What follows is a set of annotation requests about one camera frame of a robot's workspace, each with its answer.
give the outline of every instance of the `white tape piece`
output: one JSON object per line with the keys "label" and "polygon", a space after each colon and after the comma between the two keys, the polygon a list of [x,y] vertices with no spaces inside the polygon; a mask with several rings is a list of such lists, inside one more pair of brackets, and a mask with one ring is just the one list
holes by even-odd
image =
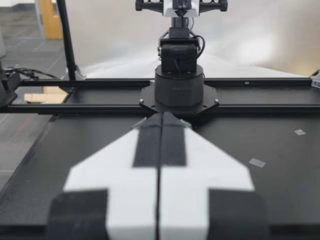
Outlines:
{"label": "white tape piece", "polygon": [[259,168],[263,168],[266,165],[266,163],[264,161],[260,161],[260,160],[255,159],[255,158],[252,158],[250,160],[249,164],[254,165],[256,167],[259,167]]}
{"label": "white tape piece", "polygon": [[303,131],[302,129],[295,130],[294,132],[295,132],[295,134],[297,134],[298,136],[306,135],[306,132]]}

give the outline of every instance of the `wire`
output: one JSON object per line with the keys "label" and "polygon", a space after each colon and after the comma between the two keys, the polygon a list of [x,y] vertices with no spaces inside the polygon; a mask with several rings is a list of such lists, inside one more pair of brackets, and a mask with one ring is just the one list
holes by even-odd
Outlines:
{"label": "wire", "polygon": [[192,29],[194,29],[194,26],[195,26],[195,18],[192,17],[191,19],[192,19],[192,25],[191,25],[191,27],[190,27],[190,31],[192,31]]}
{"label": "wire", "polygon": [[202,36],[200,36],[200,35],[195,35],[193,38],[194,38],[194,39],[198,39],[198,38],[199,38],[199,39],[202,40],[202,48],[201,48],[198,56],[196,57],[196,58],[198,59],[198,58],[200,58],[200,56],[202,55],[202,53],[204,52],[204,50],[205,50],[205,48],[206,48],[206,40],[205,40]]}
{"label": "wire", "polygon": [[12,67],[8,67],[8,68],[4,69],[4,72],[6,74],[19,73],[19,74],[24,75],[30,79],[33,79],[33,80],[39,79],[39,76],[37,76],[37,75],[44,75],[44,76],[48,76],[52,79],[58,79],[58,77],[55,75],[52,75],[52,74],[49,74],[49,73],[46,73],[43,71],[39,71],[36,69],[25,68],[25,67],[13,67],[12,66]]}

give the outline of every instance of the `white wall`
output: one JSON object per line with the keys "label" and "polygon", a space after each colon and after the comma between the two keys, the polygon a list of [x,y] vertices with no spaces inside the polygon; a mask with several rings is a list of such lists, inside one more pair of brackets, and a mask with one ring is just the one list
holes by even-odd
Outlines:
{"label": "white wall", "polygon": [[0,0],[0,7],[11,7],[12,0]]}

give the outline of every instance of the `black metal rail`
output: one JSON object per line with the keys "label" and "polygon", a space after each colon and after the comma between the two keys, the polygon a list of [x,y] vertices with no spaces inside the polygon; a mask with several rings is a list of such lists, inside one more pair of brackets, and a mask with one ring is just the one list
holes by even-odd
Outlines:
{"label": "black metal rail", "polygon": [[[1,113],[40,115],[99,115],[99,114],[141,114],[153,112],[139,105],[103,104],[12,104],[0,108]],[[320,104],[264,105],[264,104],[221,104],[209,109],[204,115],[320,115]]]}
{"label": "black metal rail", "polygon": [[[151,78],[145,79],[91,79],[82,81],[65,80],[23,80],[20,87],[146,87]],[[204,83],[212,87],[310,87],[312,79],[303,78],[207,78]]]}

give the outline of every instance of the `black pole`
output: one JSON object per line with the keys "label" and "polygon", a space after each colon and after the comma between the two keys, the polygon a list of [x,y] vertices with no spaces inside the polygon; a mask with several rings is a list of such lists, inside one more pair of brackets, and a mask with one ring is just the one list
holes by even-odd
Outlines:
{"label": "black pole", "polygon": [[57,0],[56,4],[59,9],[60,19],[62,24],[64,52],[65,52],[65,59],[66,59],[66,67],[68,68],[69,80],[76,81],[77,67],[75,62],[74,50],[72,47],[66,2],[65,0]]}

